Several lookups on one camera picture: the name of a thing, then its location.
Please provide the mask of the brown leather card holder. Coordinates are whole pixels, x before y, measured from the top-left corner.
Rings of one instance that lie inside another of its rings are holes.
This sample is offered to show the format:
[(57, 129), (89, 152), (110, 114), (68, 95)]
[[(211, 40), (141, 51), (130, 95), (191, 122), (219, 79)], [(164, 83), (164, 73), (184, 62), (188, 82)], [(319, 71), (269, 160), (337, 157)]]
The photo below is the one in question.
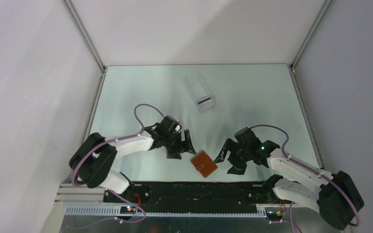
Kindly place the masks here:
[(218, 169), (218, 166), (204, 150), (198, 152), (198, 154), (191, 159), (191, 163), (204, 178), (209, 177)]

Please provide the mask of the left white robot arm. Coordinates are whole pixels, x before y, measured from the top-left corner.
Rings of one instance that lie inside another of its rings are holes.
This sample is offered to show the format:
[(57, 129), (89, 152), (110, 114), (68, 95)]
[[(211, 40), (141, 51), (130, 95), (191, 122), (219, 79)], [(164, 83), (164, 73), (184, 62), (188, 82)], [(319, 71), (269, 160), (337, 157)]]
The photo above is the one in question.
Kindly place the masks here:
[(168, 159), (181, 159), (183, 153), (195, 155), (188, 129), (183, 129), (178, 120), (165, 116), (161, 122), (143, 127), (139, 133), (106, 139), (92, 133), (82, 143), (69, 161), (74, 186), (102, 187), (115, 193), (122, 202), (134, 196), (132, 182), (121, 172), (112, 169), (120, 157), (139, 151), (164, 147)]

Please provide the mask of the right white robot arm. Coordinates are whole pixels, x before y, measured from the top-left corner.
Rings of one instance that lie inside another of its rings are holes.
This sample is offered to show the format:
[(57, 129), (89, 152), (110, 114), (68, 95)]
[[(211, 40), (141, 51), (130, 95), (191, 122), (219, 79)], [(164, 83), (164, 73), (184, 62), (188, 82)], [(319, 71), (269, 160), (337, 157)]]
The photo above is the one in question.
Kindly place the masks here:
[(286, 200), (300, 204), (338, 230), (361, 224), (358, 212), (364, 201), (350, 175), (343, 171), (332, 173), (291, 155), (285, 150), (288, 138), (282, 145), (262, 142), (248, 127), (234, 136), (235, 140), (226, 139), (214, 163), (227, 160), (231, 164), (228, 174), (234, 175), (243, 175), (249, 161), (277, 171), (262, 185), (267, 202)]

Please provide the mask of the card with black stripe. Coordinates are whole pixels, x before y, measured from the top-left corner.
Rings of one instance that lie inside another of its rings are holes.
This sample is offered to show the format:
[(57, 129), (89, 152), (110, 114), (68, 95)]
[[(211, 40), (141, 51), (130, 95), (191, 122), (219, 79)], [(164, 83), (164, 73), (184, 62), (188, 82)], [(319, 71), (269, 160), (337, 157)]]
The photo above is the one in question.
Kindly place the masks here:
[(198, 105), (205, 105), (205, 104), (208, 104), (208, 103), (211, 103), (213, 102), (212, 98), (211, 97), (207, 97), (203, 100), (200, 100), (197, 102)]

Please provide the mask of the clear plastic card box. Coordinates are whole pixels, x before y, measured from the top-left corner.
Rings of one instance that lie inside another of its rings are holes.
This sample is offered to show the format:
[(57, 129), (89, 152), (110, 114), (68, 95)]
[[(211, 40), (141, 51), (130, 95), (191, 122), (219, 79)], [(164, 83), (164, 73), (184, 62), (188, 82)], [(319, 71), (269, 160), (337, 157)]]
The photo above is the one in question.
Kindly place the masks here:
[[(188, 91), (195, 107), (200, 113), (215, 107), (216, 98), (214, 97), (210, 89), (208, 88), (202, 75), (186, 77), (185, 84), (186, 84), (186, 90)], [(211, 97), (213, 102), (205, 104), (205, 105), (197, 104), (198, 101), (203, 100), (207, 97)]]

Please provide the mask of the right circuit board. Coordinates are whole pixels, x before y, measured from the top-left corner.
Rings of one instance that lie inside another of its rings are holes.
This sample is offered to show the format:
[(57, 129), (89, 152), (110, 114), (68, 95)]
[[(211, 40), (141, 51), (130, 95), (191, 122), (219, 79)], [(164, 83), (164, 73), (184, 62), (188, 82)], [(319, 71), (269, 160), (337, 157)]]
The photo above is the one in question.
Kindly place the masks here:
[(285, 211), (267, 211), (267, 216), (283, 216), (285, 214)]

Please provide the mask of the circuit board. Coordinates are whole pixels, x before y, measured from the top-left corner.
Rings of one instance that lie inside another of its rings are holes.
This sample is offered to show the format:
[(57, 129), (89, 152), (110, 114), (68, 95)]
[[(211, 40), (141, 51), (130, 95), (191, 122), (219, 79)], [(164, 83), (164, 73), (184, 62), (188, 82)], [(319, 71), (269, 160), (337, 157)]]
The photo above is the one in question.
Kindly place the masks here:
[(285, 214), (285, 211), (267, 211), (267, 216), (283, 216)]
[(121, 206), (120, 207), (120, 214), (136, 214), (137, 213), (137, 208), (135, 206)]

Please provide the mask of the left circuit board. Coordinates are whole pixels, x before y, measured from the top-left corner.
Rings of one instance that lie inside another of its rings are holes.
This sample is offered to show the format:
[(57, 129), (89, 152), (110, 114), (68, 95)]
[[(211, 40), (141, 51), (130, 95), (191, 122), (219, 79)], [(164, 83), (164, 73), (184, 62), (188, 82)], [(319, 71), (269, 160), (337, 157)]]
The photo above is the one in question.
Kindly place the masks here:
[(137, 213), (137, 208), (135, 206), (121, 206), (120, 207), (120, 214), (136, 214)]

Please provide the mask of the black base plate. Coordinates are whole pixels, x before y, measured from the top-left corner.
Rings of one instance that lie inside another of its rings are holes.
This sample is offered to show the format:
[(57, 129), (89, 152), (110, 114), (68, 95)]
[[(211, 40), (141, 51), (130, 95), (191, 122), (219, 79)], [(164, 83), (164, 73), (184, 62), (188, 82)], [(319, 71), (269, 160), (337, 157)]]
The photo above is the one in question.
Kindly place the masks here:
[(122, 194), (147, 213), (257, 214), (281, 201), (263, 182), (134, 182)]

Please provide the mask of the aluminium frame rail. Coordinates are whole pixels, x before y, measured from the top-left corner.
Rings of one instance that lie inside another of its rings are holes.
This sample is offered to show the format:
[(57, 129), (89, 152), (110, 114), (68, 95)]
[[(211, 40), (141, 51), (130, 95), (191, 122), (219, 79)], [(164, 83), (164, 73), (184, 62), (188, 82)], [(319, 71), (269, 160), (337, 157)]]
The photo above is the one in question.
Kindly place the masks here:
[[(120, 207), (126, 206), (125, 202), (127, 199), (124, 197), (118, 198), (112, 192), (98, 187), (88, 188), (86, 186), (73, 187), (70, 184), (60, 185), (56, 201), (63, 201), (66, 203), (72, 203), (72, 208), (67, 209), (68, 213), (72, 214), (89, 214), (89, 215), (120, 215), (130, 216), (132, 214), (120, 214)], [(290, 203), (286, 200), (280, 200), (284, 203)], [(145, 212), (148, 216), (202, 216), (202, 217), (235, 217), (235, 216), (265, 216), (267, 206), (273, 206), (276, 204), (258, 204), (257, 214), (169, 214), (169, 213), (147, 213), (143, 208), (137, 211), (137, 215), (140, 216)]]

